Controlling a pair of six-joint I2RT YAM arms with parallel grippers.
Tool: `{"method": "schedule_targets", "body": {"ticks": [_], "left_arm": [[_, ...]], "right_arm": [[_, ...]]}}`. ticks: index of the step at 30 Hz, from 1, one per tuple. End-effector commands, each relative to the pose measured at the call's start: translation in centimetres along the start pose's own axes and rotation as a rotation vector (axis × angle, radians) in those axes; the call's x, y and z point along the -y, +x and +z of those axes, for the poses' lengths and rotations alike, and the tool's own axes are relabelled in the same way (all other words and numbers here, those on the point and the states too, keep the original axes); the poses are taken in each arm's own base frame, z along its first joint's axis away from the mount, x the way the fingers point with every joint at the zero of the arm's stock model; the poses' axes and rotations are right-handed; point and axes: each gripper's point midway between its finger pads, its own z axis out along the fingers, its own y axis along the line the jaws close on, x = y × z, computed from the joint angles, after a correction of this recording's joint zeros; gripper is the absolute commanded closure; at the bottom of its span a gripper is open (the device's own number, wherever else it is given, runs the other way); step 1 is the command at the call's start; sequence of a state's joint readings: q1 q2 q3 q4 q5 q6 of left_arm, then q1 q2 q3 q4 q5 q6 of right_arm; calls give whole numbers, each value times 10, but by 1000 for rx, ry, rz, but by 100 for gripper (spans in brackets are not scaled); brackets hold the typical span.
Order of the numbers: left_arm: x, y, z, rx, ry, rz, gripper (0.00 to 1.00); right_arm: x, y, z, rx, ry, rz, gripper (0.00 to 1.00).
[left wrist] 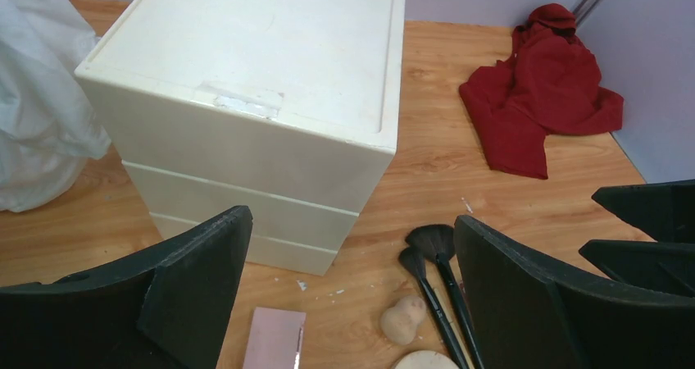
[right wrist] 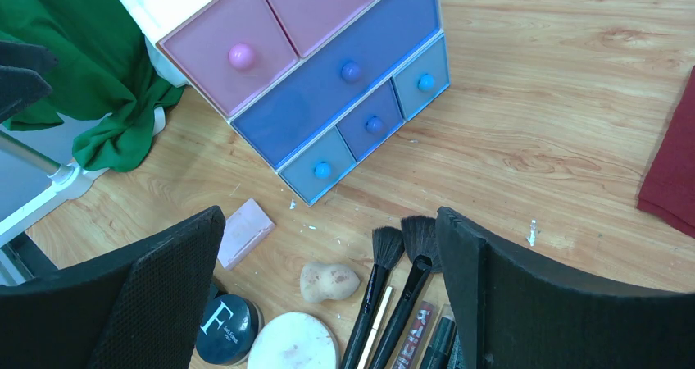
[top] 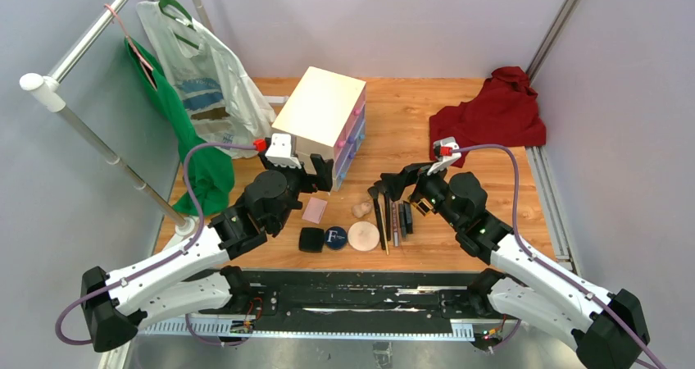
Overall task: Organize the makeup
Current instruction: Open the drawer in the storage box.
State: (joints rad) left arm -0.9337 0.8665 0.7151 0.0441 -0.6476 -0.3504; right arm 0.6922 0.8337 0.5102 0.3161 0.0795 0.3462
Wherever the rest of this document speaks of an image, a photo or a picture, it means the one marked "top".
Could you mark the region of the black lipstick tube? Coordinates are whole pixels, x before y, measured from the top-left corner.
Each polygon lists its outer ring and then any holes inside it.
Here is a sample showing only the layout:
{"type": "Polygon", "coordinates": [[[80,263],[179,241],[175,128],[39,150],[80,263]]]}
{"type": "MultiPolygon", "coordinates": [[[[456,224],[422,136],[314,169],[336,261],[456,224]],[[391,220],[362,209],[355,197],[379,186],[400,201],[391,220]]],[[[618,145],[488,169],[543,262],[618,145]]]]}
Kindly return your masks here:
{"type": "Polygon", "coordinates": [[[406,227],[407,234],[412,235],[414,233],[414,226],[411,204],[408,201],[405,201],[402,203],[402,206],[404,215],[404,226],[406,227]]]}

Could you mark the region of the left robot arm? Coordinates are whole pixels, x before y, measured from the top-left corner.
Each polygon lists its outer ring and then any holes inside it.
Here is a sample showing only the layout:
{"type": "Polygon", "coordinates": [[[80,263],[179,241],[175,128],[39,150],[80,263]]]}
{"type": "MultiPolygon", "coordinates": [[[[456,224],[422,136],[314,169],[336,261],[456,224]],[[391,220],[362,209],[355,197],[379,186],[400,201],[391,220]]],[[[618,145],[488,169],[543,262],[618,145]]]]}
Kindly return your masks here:
{"type": "Polygon", "coordinates": [[[226,262],[277,236],[291,211],[301,209],[301,193],[333,188],[331,159],[312,154],[314,171],[308,173],[299,163],[276,163],[267,152],[259,157],[265,170],[193,236],[134,265],[114,271],[95,266],[82,275],[79,306],[95,352],[116,349],[151,324],[179,315],[222,307],[240,314],[249,308],[251,292],[241,271],[226,262]],[[220,271],[198,283],[188,280],[218,264],[220,271]]]}

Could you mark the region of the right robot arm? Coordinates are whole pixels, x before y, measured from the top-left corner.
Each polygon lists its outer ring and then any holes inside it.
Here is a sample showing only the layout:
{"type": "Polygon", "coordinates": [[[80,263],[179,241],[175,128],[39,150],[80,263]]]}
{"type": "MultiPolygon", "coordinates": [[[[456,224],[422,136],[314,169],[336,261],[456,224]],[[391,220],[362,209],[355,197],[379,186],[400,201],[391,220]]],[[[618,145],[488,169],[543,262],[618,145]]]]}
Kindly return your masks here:
{"type": "Polygon", "coordinates": [[[614,293],[568,271],[521,238],[486,208],[488,195],[471,172],[449,180],[429,174],[429,163],[383,173],[392,200],[412,186],[409,202],[423,215],[440,215],[470,256],[488,265],[470,291],[479,317],[511,315],[562,341],[587,368],[630,368],[650,341],[640,300],[614,293]]]}

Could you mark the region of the white mini drawer cabinet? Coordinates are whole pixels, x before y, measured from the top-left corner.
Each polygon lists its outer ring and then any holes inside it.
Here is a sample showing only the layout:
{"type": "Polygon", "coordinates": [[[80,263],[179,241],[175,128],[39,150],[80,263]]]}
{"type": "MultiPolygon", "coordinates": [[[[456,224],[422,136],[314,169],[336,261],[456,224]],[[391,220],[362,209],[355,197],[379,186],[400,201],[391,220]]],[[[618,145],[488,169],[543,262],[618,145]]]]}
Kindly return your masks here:
{"type": "Polygon", "coordinates": [[[294,138],[295,153],[311,174],[310,155],[332,159],[333,190],[345,180],[366,134],[366,82],[310,66],[272,124],[294,138]]]}

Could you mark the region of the black mascara tube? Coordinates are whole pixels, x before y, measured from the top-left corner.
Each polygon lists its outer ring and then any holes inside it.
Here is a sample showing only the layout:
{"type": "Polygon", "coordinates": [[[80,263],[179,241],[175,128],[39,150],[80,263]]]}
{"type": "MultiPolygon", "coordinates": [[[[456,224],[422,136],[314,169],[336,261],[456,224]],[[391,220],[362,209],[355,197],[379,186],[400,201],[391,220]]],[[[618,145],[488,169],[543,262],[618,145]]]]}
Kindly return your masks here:
{"type": "Polygon", "coordinates": [[[400,240],[405,241],[407,238],[407,217],[403,201],[397,204],[398,223],[400,228],[400,240]]]}

